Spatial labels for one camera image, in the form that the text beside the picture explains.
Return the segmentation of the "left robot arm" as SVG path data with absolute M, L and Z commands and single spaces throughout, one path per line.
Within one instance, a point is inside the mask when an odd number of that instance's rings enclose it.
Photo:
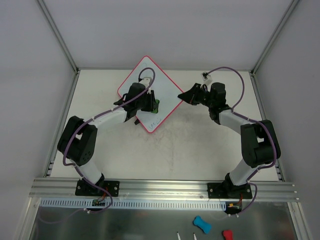
M 157 112 L 159 103 L 150 89 L 151 78 L 145 77 L 134 82 L 128 93 L 114 102 L 112 109 L 88 120 L 72 116 L 58 141 L 57 150 L 63 154 L 62 164 L 76 169 L 81 179 L 87 179 L 87 189 L 93 195 L 104 191 L 104 175 L 94 161 L 96 140 L 99 132 L 110 129 L 135 117 L 138 111 Z

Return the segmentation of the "green bone-shaped eraser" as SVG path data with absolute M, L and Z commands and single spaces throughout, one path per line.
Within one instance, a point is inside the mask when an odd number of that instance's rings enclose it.
M 159 112 L 159 104 L 160 104 L 160 100 L 156 99 L 153 103 L 153 114 L 157 114 Z

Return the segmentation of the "pink-framed whiteboard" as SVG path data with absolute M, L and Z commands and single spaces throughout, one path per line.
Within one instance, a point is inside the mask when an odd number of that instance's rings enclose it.
M 152 68 L 155 72 L 155 80 L 151 89 L 154 91 L 155 99 L 159 100 L 158 113 L 138 111 L 136 118 L 151 134 L 181 104 L 182 100 L 178 98 L 178 95 L 183 91 L 157 63 L 146 55 L 119 86 L 117 93 L 120 97 L 129 91 L 131 84 L 137 82 L 138 78 L 153 77 L 153 72 L 149 69 L 143 70 L 145 68 Z

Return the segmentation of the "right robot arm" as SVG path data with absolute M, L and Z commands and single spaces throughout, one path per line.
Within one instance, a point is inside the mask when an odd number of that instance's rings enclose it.
M 195 83 L 178 98 L 193 106 L 206 106 L 211 120 L 240 135 L 242 159 L 225 176 L 224 181 L 212 190 L 213 194 L 239 198 L 246 193 L 253 176 L 261 169 L 270 168 L 280 157 L 281 150 L 272 122 L 253 120 L 236 113 L 227 104 L 223 83 L 214 82 L 210 89 Z

